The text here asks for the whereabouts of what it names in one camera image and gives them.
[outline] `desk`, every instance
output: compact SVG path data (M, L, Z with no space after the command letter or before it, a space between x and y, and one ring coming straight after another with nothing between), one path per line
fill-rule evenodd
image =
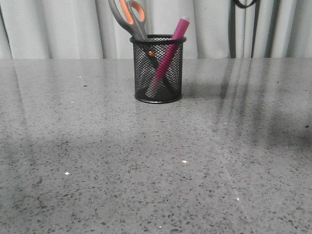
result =
M0 61L0 233L312 232L312 59Z

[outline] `gray speckled countertop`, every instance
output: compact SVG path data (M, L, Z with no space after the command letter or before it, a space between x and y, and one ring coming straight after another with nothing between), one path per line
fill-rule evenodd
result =
M312 59L0 61L0 234L312 233Z

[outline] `black mesh pen holder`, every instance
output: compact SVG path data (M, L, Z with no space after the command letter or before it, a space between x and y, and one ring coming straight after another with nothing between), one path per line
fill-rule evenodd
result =
M135 98L147 103L169 103L182 98L182 56L186 37L148 35L133 43Z

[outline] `scissors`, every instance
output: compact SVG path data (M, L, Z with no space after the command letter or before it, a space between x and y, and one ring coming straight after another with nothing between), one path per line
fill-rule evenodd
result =
M117 22L120 24L120 26L127 30L134 39L148 40L144 28L144 24L146 21L145 12L141 5L134 0L130 0L128 2L126 2L126 0L119 0L119 2L121 5L121 9L126 17L126 21L121 16L116 6L115 0L108 0L113 15ZM140 19L135 16L132 8L136 9L136 11L139 13Z

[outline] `pen holder rim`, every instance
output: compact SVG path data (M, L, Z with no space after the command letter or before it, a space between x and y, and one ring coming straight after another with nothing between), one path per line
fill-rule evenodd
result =
M131 43L135 44L147 44L147 45L170 45L170 44L180 44L186 42L186 37L180 39L171 39L170 34L149 34L148 38L169 38L169 40L137 40L133 37L130 38Z

